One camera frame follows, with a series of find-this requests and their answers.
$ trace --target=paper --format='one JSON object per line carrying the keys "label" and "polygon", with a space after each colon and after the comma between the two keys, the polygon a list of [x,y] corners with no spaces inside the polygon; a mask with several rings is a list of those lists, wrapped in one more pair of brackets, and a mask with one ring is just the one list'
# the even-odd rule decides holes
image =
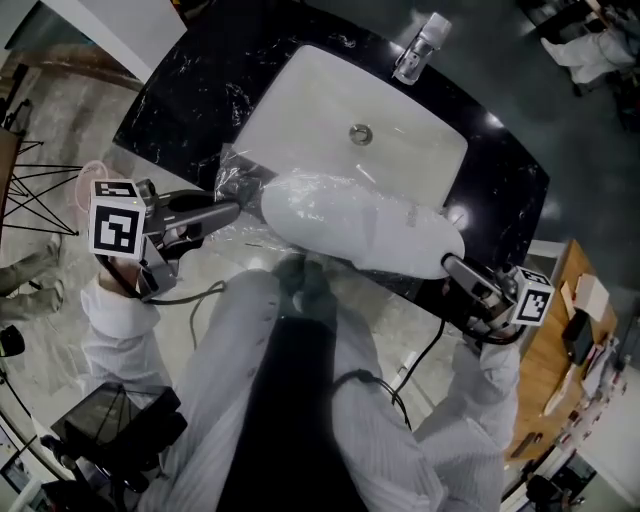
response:
{"label": "paper", "polygon": [[564,307],[567,309],[569,320],[571,320],[576,315],[576,309],[573,307],[573,296],[571,295],[571,290],[569,289],[569,283],[567,281],[565,281],[562,288],[560,288],[560,295],[562,295]]}

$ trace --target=tiled floor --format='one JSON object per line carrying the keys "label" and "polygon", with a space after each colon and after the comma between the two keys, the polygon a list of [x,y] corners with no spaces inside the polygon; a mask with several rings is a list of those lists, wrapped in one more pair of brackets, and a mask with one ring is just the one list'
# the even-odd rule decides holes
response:
{"label": "tiled floor", "polygon": [[[42,74],[31,81],[29,97],[34,103],[30,117],[29,139],[44,140],[45,145],[26,153],[24,163],[84,164],[102,159],[110,168],[134,179],[151,178],[158,191],[188,188],[181,179],[111,144],[111,139],[134,99],[134,93],[91,79]],[[35,191],[56,183],[59,177],[35,181]],[[45,203],[63,220],[80,230],[78,237],[65,237],[57,276],[65,284],[62,309],[48,318],[18,325],[27,350],[23,355],[4,360],[9,378],[23,400],[42,423],[50,424],[79,397],[75,379],[86,371],[80,343],[87,321],[80,306],[80,290],[95,275],[98,267],[86,246],[86,218],[75,206],[75,186],[71,182],[47,194]],[[45,227],[44,221],[27,212],[13,214],[12,222]],[[216,234],[202,249],[188,253],[181,261],[178,288],[171,293],[186,296],[202,291],[208,284],[228,279],[245,268],[270,269],[283,256],[280,244],[267,243],[264,230],[246,229],[252,224],[246,217]],[[4,229],[0,244],[0,264],[7,265],[44,244],[48,235]],[[263,247],[254,247],[260,240]],[[346,305],[355,308],[368,321],[379,351],[386,380],[391,381],[411,351],[419,352],[434,336],[439,319],[386,289],[332,262],[328,266],[332,287]],[[51,282],[53,275],[44,278]],[[196,333],[202,335],[215,303],[207,299],[196,317]],[[161,311],[156,330],[162,356],[175,378],[193,352],[188,317],[192,305],[174,306]],[[451,357],[455,333],[445,336],[415,373],[420,388],[406,388],[405,401],[414,425],[445,395],[451,380]],[[0,394],[0,404],[4,401]]]}

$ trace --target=wooden table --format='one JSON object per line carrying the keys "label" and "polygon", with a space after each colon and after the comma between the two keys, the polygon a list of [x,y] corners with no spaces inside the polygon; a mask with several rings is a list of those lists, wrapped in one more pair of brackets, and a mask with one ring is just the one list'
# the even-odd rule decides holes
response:
{"label": "wooden table", "polygon": [[11,176],[18,158],[21,138],[0,127],[0,237],[2,236],[2,218],[7,206]]}
{"label": "wooden table", "polygon": [[[569,283],[571,291],[575,292],[578,278],[585,273],[596,274],[578,242],[573,240],[569,243],[547,318],[536,332],[520,365],[518,417],[514,440],[505,453],[507,460],[537,459],[544,454],[560,434],[569,414],[578,406],[582,398],[580,381],[582,370],[587,363],[580,371],[574,372],[567,394],[554,412],[546,417],[542,415],[547,401],[551,398],[570,365],[562,340],[562,332],[569,323],[569,317],[560,295],[560,287],[566,281]],[[609,304],[602,321],[591,320],[594,341],[602,343],[608,333],[614,332],[616,324],[617,318]],[[512,458],[511,454],[530,432],[543,434],[542,440],[538,444],[529,444],[518,457]]]}

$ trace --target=white pants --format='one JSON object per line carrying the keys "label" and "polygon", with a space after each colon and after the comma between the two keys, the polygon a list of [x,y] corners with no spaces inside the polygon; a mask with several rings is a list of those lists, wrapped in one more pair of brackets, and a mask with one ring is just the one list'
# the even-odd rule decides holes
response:
{"label": "white pants", "polygon": [[635,63],[621,44],[619,32],[607,30],[600,34],[587,34],[567,44],[551,44],[541,39],[542,46],[559,66],[571,70],[577,84],[586,84],[603,73],[626,68]]}

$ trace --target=black and white marker cube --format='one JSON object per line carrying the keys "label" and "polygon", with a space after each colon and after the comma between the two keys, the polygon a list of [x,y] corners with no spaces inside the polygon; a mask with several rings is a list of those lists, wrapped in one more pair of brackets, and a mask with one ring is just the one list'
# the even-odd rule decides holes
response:
{"label": "black and white marker cube", "polygon": [[544,274],[517,267],[518,303],[511,317],[512,324],[542,325],[551,307],[554,288]]}
{"label": "black and white marker cube", "polygon": [[89,211],[89,251],[139,261],[145,204],[133,180],[93,180]]}

